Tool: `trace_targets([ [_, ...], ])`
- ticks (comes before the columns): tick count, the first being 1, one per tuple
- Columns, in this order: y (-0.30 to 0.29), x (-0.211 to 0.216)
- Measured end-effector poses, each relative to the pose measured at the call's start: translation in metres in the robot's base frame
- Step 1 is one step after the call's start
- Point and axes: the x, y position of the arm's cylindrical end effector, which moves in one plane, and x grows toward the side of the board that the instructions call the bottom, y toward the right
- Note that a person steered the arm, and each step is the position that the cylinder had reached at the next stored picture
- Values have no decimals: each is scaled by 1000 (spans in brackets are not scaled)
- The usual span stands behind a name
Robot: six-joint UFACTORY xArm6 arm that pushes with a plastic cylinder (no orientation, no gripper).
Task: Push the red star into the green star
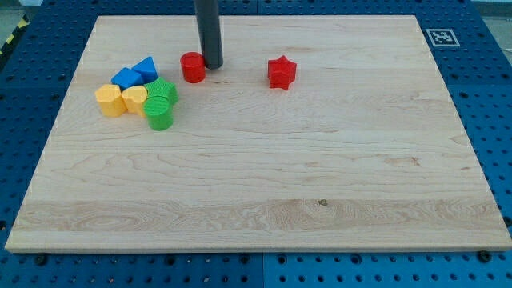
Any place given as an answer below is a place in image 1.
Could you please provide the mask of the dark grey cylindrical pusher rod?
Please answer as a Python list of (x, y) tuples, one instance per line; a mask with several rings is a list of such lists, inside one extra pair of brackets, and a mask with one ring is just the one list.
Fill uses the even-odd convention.
[(205, 67), (222, 67), (222, 36), (217, 0), (194, 0), (194, 10)]

